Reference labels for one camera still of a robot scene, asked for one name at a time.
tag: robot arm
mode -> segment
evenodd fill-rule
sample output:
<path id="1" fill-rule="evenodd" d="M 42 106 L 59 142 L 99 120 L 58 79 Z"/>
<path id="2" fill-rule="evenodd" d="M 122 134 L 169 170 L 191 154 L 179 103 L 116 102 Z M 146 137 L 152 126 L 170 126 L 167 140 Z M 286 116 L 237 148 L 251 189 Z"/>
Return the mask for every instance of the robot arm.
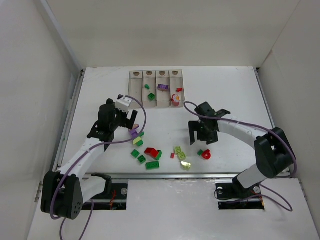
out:
<path id="1" fill-rule="evenodd" d="M 219 192 L 223 193 L 221 198 L 249 197 L 251 196 L 250 192 L 259 183 L 265 179 L 275 178 L 293 164 L 293 159 L 278 139 L 255 127 L 240 125 L 239 120 L 230 115 L 229 111 L 222 109 L 216 112 L 207 102 L 204 102 L 195 109 L 195 112 L 206 117 L 224 117 L 224 119 L 235 120 L 238 123 L 203 117 L 199 117 L 199 121 L 190 121 L 190 145 L 195 142 L 194 132 L 197 132 L 198 140 L 206 141 L 207 144 L 217 142 L 219 140 L 217 132 L 221 132 L 234 136 L 251 146 L 255 151 L 256 164 L 234 177 L 232 183 L 216 184 Z M 282 129 L 275 127 L 272 131 L 291 149 Z"/>
<path id="2" fill-rule="evenodd" d="M 50 213 L 53 195 L 60 180 L 85 152 L 88 154 L 74 166 L 59 190 L 53 213 L 56 216 L 73 220 L 79 215 L 83 203 L 97 194 L 110 193 L 112 186 L 110 176 L 94 173 L 87 180 L 83 180 L 83 177 L 90 166 L 108 149 L 109 144 L 104 143 L 114 140 L 114 132 L 118 127 L 132 129 L 138 112 L 134 110 L 131 118 L 127 119 L 131 102 L 132 99 L 120 96 L 116 102 L 108 99 L 106 104 L 100 107 L 98 121 L 91 128 L 81 149 L 57 172 L 49 171 L 45 175 L 41 199 L 42 212 Z"/>

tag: green cube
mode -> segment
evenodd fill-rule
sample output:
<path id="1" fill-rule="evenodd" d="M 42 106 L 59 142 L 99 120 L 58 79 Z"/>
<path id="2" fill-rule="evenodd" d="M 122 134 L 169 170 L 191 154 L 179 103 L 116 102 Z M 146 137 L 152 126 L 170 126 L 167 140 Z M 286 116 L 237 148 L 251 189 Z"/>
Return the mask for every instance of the green cube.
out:
<path id="1" fill-rule="evenodd" d="M 144 141 L 142 141 L 142 140 L 140 140 L 140 141 L 138 141 L 138 142 L 136 143 L 136 145 L 137 145 L 138 147 L 140 147 L 142 144 L 144 144 Z"/>
<path id="2" fill-rule="evenodd" d="M 147 159 L 145 158 L 145 156 L 141 155 L 140 157 L 138 157 L 138 160 L 141 164 L 143 164 L 145 161 L 147 161 Z"/>
<path id="3" fill-rule="evenodd" d="M 140 155 L 140 152 L 138 152 L 137 150 L 133 150 L 131 155 L 136 159 Z"/>
<path id="4" fill-rule="evenodd" d="M 197 154 L 198 154 L 199 156 L 201 156 L 201 154 L 202 154 L 203 152 L 204 152 L 204 151 L 199 150 Z"/>
<path id="5" fill-rule="evenodd" d="M 145 168 L 146 168 L 147 170 L 158 169 L 158 168 L 160 168 L 159 161 L 147 162 L 147 163 L 145 164 Z"/>
<path id="6" fill-rule="evenodd" d="M 154 95 L 153 93 L 150 93 L 148 95 L 148 99 L 150 99 L 151 101 L 155 100 L 155 98 L 156 98 L 156 95 Z"/>
<path id="7" fill-rule="evenodd" d="M 181 153 L 181 147 L 180 147 L 180 146 L 175 146 L 175 147 L 174 147 L 174 153 L 175 153 L 175 154 Z"/>
<path id="8" fill-rule="evenodd" d="M 155 160 L 159 160 L 162 156 L 162 151 L 158 150 L 158 155 L 155 157 Z"/>
<path id="9" fill-rule="evenodd" d="M 182 161 L 185 160 L 187 158 L 187 156 L 185 155 L 185 153 L 182 151 L 178 154 L 178 158 Z"/>

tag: green block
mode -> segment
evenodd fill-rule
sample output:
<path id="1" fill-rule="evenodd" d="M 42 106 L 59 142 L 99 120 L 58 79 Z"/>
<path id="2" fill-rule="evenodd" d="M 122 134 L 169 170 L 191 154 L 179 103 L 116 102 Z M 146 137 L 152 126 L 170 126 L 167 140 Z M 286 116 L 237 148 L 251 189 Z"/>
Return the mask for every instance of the green block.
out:
<path id="1" fill-rule="evenodd" d="M 158 150 L 158 155 L 155 157 L 155 160 L 159 160 L 162 156 L 162 151 L 161 150 Z"/>
<path id="2" fill-rule="evenodd" d="M 142 141 L 142 140 L 140 140 L 140 141 L 138 141 L 138 142 L 136 143 L 136 145 L 137 145 L 138 147 L 140 147 L 142 144 L 144 144 L 144 141 Z"/>
<path id="3" fill-rule="evenodd" d="M 155 98 L 156 98 L 156 95 L 154 95 L 153 93 L 150 93 L 148 95 L 148 99 L 150 99 L 151 101 L 155 100 Z"/>
<path id="4" fill-rule="evenodd" d="M 201 154 L 202 154 L 203 152 L 204 152 L 204 151 L 202 151 L 202 150 L 200 149 L 197 154 L 198 154 L 199 156 L 201 156 Z"/>
<path id="5" fill-rule="evenodd" d="M 179 158 L 180 160 L 185 160 L 185 159 L 187 158 L 187 156 L 186 156 L 185 153 L 182 151 L 182 152 L 180 152 L 180 153 L 178 154 L 178 158 Z"/>
<path id="6" fill-rule="evenodd" d="M 133 150 L 131 155 L 136 159 L 140 155 L 140 152 L 138 152 L 137 150 Z"/>
<path id="7" fill-rule="evenodd" d="M 145 161 L 147 161 L 147 159 L 145 158 L 145 156 L 141 155 L 140 157 L 138 157 L 138 160 L 141 164 L 143 164 Z"/>
<path id="8" fill-rule="evenodd" d="M 147 162 L 147 163 L 145 164 L 145 168 L 146 168 L 147 170 L 158 169 L 158 168 L 160 168 L 159 161 Z"/>
<path id="9" fill-rule="evenodd" d="M 180 146 L 175 146 L 175 147 L 174 147 L 174 153 L 175 153 L 175 154 L 181 153 L 181 147 L 180 147 Z"/>

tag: bolt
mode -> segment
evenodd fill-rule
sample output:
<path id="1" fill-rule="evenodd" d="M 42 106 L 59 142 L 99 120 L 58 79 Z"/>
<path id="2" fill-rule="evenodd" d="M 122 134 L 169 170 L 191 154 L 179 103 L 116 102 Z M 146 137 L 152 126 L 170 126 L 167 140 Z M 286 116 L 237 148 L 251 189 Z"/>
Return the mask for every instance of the bolt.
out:
<path id="1" fill-rule="evenodd" d="M 121 189 L 121 194 L 122 195 L 127 195 L 128 194 L 128 189 L 126 189 L 125 187 Z"/>
<path id="2" fill-rule="evenodd" d="M 255 187 L 253 188 L 253 191 L 254 191 L 256 194 L 261 193 L 260 187 L 258 187 L 258 186 L 255 186 Z"/>
<path id="3" fill-rule="evenodd" d="M 224 193 L 223 190 L 224 190 L 224 189 L 223 189 L 221 186 L 218 186 L 218 187 L 216 188 L 216 192 L 217 192 L 218 194 L 223 194 L 223 193 Z"/>

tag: wall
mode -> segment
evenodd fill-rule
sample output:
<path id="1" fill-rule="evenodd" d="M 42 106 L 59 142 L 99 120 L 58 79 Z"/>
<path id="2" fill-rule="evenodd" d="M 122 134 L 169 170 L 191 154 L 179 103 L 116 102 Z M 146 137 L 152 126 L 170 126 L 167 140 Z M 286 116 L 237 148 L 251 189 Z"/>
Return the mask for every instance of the wall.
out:
<path id="1" fill-rule="evenodd" d="M 320 1 L 301 0 L 259 70 L 275 124 L 298 161 L 312 217 L 320 231 Z"/>
<path id="2" fill-rule="evenodd" d="M 0 232 L 21 240 L 53 155 L 71 72 L 32 0 L 0 2 Z"/>
<path id="3" fill-rule="evenodd" d="M 299 0 L 48 0 L 83 67 L 260 67 Z"/>

